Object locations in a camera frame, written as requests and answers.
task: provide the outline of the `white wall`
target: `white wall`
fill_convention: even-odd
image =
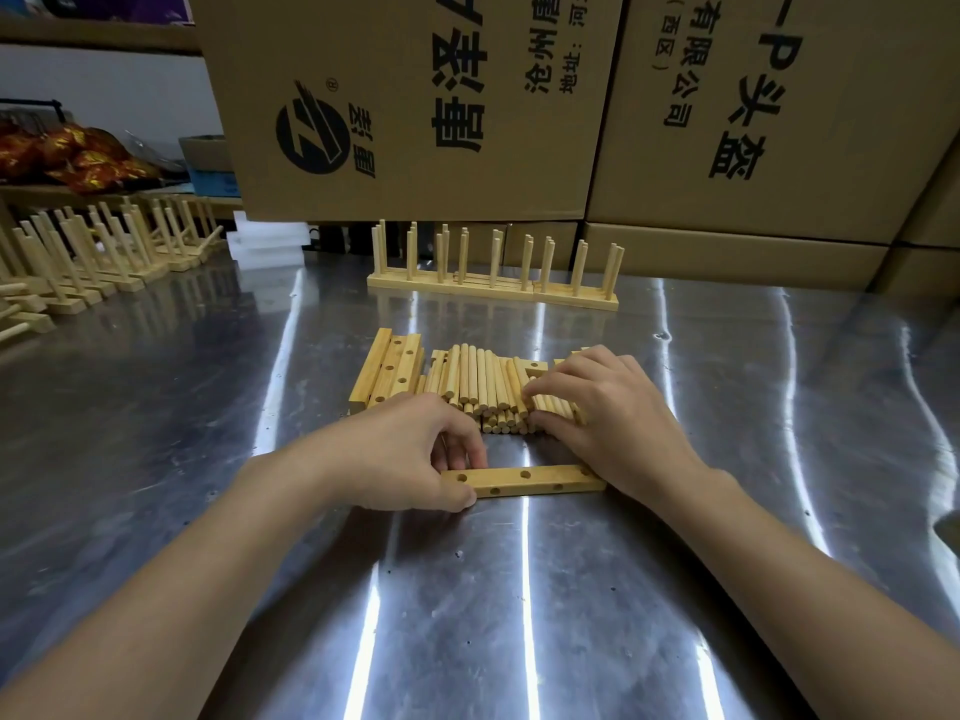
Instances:
[[[201,57],[0,45],[0,61],[0,98],[57,99],[125,144],[126,130],[182,158],[180,137],[224,132]]]

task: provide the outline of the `stack of white foam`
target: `stack of white foam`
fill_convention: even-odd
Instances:
[[[233,213],[237,231],[227,232],[230,257],[240,270],[304,265],[304,245],[310,244],[306,222],[258,222],[244,212]]]

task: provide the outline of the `person's right hand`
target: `person's right hand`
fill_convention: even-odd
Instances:
[[[530,421],[650,507],[669,481],[710,472],[633,356],[616,356],[603,345],[575,353],[524,386],[526,401],[534,395],[576,402],[584,425],[544,410],[531,411]]]

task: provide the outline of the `shiny metal surface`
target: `shiny metal surface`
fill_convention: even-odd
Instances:
[[[705,459],[954,640],[960,318],[871,296],[621,277],[619,313],[368,292],[320,256],[223,259],[0,349],[0,676],[35,660],[253,452],[344,414],[378,326],[546,359],[636,356]],[[487,435],[495,466],[570,460]],[[335,510],[288,557],[207,718],[807,717],[731,600],[606,494]]]

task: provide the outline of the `person's left hand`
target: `person's left hand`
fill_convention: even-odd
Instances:
[[[436,394],[404,393],[248,464],[273,461],[305,489],[301,495],[318,500],[317,510],[334,503],[459,513],[476,492],[440,471],[465,470],[468,459],[472,468],[487,466],[476,422]]]

